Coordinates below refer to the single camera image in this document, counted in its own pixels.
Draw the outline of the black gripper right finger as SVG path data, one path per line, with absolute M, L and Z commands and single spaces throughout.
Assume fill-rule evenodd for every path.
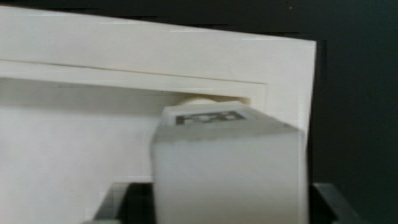
M 372 224 L 331 183 L 315 183 L 309 188 L 309 224 Z

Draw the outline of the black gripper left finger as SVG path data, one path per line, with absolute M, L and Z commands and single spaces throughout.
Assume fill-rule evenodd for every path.
M 82 224 L 157 224 L 151 183 L 114 183 L 94 218 Z

